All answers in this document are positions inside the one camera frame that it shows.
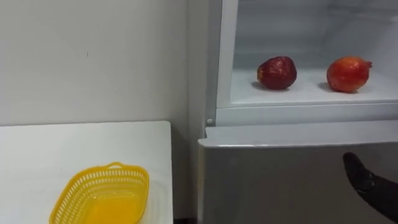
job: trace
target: table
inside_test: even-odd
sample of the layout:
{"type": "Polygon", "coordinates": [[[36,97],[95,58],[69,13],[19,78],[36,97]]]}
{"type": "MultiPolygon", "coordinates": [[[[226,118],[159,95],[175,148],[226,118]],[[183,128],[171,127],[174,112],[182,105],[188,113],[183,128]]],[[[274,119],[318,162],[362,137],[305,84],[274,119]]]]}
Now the table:
{"type": "Polygon", "coordinates": [[[141,223],[172,224],[171,157],[166,121],[0,127],[0,223],[48,223],[73,175],[119,161],[150,175],[141,223]]]}

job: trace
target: floor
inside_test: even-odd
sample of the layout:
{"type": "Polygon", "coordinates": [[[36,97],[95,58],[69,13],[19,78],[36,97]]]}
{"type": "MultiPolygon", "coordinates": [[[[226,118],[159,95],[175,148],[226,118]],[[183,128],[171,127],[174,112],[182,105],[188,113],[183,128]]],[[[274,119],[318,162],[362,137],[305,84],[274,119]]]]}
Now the floor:
{"type": "Polygon", "coordinates": [[[184,218],[174,220],[174,224],[194,224],[194,219],[184,218]]]}

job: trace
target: pomegranate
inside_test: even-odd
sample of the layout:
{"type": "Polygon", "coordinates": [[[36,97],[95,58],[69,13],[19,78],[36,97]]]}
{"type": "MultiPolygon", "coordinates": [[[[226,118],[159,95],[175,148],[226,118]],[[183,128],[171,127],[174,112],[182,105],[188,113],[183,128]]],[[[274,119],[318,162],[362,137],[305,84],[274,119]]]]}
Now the pomegranate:
{"type": "Polygon", "coordinates": [[[274,57],[257,69],[257,80],[271,90],[284,90],[297,78],[297,70],[290,57],[274,57]]]}
{"type": "Polygon", "coordinates": [[[372,62],[359,57],[343,57],[333,62],[327,72],[330,88],[334,91],[352,93],[369,79],[372,62]]]}

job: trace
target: freezer drawer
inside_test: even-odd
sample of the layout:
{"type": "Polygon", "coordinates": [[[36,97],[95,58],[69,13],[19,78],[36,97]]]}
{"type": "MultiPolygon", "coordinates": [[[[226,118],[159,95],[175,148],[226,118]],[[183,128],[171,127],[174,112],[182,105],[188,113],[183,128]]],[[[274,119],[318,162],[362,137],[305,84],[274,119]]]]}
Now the freezer drawer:
{"type": "Polygon", "coordinates": [[[201,223],[391,223],[351,188],[351,151],[398,182],[398,121],[207,128],[199,140],[201,223]]]}

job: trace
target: yellow basket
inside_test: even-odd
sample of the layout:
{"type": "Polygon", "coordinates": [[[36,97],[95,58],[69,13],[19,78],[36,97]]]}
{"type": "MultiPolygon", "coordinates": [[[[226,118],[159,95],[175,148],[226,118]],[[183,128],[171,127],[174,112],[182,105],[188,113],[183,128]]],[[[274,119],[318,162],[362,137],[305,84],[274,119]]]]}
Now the yellow basket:
{"type": "Polygon", "coordinates": [[[149,175],[139,166],[113,162],[75,175],[63,190],[50,224],[135,224],[142,218],[149,175]]]}

